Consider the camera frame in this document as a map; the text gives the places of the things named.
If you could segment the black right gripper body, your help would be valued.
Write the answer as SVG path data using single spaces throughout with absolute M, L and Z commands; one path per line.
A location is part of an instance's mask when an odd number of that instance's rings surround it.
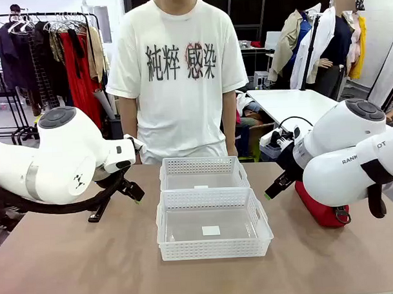
M 292 184 L 294 181 L 302 181 L 303 171 L 296 160 L 294 159 L 294 143 L 290 143 L 285 149 L 281 151 L 277 158 L 277 164 L 281 167 L 283 172 L 283 181 L 286 184 Z

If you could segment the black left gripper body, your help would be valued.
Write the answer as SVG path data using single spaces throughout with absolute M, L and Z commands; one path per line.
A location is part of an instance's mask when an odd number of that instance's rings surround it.
M 119 181 L 118 191 L 121 194 L 131 194 L 132 193 L 132 182 L 126 180 L 124 177 Z

